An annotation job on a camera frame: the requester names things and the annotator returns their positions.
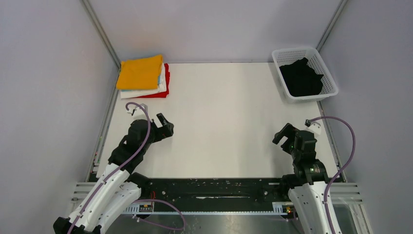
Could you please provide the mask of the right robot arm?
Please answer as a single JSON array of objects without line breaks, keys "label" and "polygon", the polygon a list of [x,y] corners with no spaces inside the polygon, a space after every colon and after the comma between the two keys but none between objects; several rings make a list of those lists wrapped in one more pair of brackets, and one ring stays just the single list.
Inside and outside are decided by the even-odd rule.
[{"label": "right robot arm", "polygon": [[295,213],[306,234],[340,234],[337,216],[327,189],[329,177],[324,164],[317,159],[316,137],[287,123],[272,142],[292,157],[293,174],[283,175],[279,193],[293,203]]}]

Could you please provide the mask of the black t shirt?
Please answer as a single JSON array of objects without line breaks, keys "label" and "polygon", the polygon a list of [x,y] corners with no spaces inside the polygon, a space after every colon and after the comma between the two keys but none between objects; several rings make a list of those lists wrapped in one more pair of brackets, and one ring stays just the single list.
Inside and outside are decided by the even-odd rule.
[{"label": "black t shirt", "polygon": [[280,67],[283,80],[293,97],[319,95],[323,88],[323,74],[317,74],[307,65],[308,59],[302,58],[292,64]]}]

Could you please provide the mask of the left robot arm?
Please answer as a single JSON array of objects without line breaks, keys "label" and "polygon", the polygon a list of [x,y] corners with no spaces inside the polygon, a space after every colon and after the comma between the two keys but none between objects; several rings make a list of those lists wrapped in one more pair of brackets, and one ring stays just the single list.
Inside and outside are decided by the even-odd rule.
[{"label": "left robot arm", "polygon": [[135,200],[149,198],[148,178],[134,170],[150,145],[173,136],[174,129],[162,113],[156,116],[160,127],[146,118],[131,123],[93,189],[67,218],[59,217],[54,222],[56,234],[104,234]]}]

